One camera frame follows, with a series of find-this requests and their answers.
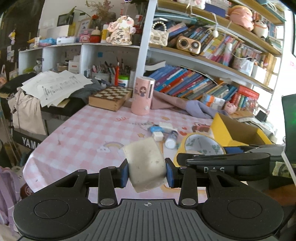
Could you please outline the yellow tape roll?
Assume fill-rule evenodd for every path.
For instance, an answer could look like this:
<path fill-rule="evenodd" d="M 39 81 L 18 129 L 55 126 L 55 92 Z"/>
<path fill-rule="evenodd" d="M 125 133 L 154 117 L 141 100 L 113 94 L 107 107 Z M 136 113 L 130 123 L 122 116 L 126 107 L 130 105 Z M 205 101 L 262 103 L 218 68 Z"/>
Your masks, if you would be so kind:
<path fill-rule="evenodd" d="M 226 154 L 225 149 L 210 136 L 202 133 L 189 133 L 181 141 L 178 151 L 174 157 L 173 163 L 177 163 L 177 155 L 185 154 L 202 154 L 202 155 L 222 155 Z"/>

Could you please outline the white spray bottle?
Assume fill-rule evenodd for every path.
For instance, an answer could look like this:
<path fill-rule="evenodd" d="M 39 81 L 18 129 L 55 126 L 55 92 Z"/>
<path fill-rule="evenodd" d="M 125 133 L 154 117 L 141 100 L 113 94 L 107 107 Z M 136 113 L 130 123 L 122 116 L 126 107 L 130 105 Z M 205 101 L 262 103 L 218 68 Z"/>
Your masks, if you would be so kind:
<path fill-rule="evenodd" d="M 165 140 L 165 146 L 168 149 L 174 149 L 176 147 L 178 140 L 178 132 L 176 130 L 172 130 Z"/>

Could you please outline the white foam block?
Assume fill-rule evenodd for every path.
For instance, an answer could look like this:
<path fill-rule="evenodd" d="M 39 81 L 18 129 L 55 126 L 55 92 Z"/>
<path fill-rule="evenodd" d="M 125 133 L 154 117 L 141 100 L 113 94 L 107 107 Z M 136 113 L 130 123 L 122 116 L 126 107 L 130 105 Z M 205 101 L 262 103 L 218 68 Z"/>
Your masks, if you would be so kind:
<path fill-rule="evenodd" d="M 137 193 L 155 189 L 166 182 L 166 163 L 157 142 L 145 138 L 123 147 L 130 182 Z"/>

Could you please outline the white packet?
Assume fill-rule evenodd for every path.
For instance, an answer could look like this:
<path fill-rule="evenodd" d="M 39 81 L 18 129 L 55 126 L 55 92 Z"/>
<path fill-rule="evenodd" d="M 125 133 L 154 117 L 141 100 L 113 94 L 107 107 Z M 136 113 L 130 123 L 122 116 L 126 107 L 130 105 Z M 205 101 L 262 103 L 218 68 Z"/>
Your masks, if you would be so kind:
<path fill-rule="evenodd" d="M 161 131 L 164 133 L 178 131 L 176 128 L 173 127 L 173 125 L 171 123 L 159 122 L 159 127 L 161 128 Z"/>

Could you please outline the small white eraser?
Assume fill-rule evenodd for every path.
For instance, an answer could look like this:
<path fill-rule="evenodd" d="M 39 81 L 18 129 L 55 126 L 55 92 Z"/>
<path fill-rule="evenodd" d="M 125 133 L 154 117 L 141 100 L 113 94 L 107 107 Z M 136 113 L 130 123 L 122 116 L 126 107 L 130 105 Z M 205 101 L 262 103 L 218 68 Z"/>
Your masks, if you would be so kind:
<path fill-rule="evenodd" d="M 153 132 L 152 137 L 156 142 L 162 142 L 164 134 L 162 132 Z"/>

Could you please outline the blue white eraser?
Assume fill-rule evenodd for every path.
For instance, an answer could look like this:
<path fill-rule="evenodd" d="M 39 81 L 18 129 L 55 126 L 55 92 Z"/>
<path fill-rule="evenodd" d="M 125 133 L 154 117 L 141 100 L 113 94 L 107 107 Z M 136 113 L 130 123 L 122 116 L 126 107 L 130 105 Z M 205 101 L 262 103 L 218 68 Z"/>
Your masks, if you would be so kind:
<path fill-rule="evenodd" d="M 150 126 L 149 131 L 151 133 L 154 133 L 154 132 L 162 132 L 162 133 L 164 133 L 165 132 L 165 130 L 160 126 Z"/>

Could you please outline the small white card box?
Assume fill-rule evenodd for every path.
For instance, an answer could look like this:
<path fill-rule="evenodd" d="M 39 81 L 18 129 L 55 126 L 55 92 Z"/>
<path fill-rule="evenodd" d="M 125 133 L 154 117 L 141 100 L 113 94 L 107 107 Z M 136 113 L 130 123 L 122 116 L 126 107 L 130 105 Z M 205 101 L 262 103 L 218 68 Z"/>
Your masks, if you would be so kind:
<path fill-rule="evenodd" d="M 136 122 L 135 125 L 139 126 L 143 130 L 148 130 L 151 126 L 154 125 L 154 123 L 148 120 L 148 121 L 143 122 L 143 123 Z"/>

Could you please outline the yellow cardboard box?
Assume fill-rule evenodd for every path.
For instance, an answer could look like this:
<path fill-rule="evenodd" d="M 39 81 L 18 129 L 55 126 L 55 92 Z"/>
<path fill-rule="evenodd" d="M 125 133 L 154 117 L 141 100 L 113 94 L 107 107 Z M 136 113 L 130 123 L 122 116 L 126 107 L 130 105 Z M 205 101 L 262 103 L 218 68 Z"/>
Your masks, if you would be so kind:
<path fill-rule="evenodd" d="M 272 145 L 260 128 L 241 123 L 221 113 L 215 114 L 211 130 L 214 140 L 224 147 Z"/>

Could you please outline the red boxed book set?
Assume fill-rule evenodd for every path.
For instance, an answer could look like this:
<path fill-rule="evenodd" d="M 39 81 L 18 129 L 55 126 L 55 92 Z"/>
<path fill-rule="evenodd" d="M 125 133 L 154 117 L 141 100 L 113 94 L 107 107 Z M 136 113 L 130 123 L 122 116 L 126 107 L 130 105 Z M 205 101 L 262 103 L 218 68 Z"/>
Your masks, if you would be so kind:
<path fill-rule="evenodd" d="M 237 110 L 246 110 L 253 113 L 258 108 L 259 93 L 242 85 L 236 85 L 235 87 L 237 90 L 230 102 L 237 107 Z"/>

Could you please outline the pink purple cloth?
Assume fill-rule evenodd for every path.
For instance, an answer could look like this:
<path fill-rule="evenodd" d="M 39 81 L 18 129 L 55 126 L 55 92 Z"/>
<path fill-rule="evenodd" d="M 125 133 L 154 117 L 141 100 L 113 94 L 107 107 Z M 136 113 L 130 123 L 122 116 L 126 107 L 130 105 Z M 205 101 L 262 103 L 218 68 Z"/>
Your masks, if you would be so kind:
<path fill-rule="evenodd" d="M 185 100 L 173 97 L 165 93 L 154 91 L 151 103 L 151 109 L 178 108 L 186 111 L 195 118 L 213 119 L 217 113 L 229 116 L 225 110 L 216 110 L 208 107 L 199 100 Z"/>

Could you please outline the stack of white papers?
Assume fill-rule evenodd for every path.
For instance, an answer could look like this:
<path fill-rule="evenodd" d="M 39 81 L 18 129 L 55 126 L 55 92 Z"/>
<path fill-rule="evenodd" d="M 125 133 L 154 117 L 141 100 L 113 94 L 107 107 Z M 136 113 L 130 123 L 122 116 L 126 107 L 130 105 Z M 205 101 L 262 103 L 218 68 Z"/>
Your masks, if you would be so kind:
<path fill-rule="evenodd" d="M 26 94 L 36 97 L 41 107 L 49 107 L 57 106 L 73 92 L 88 84 L 92 84 L 92 81 L 82 74 L 74 74 L 67 70 L 60 73 L 45 71 L 25 81 L 21 89 Z"/>

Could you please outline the wooden chess box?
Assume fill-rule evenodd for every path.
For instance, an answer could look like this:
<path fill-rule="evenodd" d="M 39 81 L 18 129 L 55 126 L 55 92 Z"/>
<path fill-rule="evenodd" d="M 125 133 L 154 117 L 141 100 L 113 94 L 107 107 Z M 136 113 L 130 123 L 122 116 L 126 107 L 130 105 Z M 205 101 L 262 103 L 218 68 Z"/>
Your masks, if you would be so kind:
<path fill-rule="evenodd" d="M 88 105 L 110 111 L 118 111 L 132 97 L 133 89 L 110 86 L 89 96 Z"/>

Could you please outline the wooden retro radio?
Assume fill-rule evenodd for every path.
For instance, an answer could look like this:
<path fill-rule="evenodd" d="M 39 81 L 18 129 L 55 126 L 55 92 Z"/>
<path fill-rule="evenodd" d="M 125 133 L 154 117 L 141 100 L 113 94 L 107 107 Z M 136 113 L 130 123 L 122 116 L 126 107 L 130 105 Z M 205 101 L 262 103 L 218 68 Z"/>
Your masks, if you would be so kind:
<path fill-rule="evenodd" d="M 192 55 L 199 55 L 201 51 L 201 43 L 199 41 L 180 36 L 177 40 L 177 49 L 188 52 Z"/>

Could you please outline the pink cylindrical appliance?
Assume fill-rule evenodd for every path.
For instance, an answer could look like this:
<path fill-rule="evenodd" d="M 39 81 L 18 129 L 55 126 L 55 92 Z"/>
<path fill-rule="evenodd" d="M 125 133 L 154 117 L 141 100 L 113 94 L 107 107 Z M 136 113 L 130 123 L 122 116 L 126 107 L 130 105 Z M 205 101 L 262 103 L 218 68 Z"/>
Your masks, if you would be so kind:
<path fill-rule="evenodd" d="M 133 114 L 148 115 L 151 109 L 155 80 L 150 77 L 137 77 L 133 90 L 131 111 Z"/>

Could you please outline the pink lucky cat figure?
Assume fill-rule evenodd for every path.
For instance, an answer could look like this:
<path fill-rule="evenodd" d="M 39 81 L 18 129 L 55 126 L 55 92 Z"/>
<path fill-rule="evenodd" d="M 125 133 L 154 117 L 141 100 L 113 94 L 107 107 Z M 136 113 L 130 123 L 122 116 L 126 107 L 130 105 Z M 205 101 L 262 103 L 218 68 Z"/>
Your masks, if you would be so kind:
<path fill-rule="evenodd" d="M 132 45 L 132 35 L 136 32 L 134 19 L 130 16 L 121 16 L 116 21 L 111 22 L 107 28 L 110 36 L 106 41 L 112 45 Z"/>

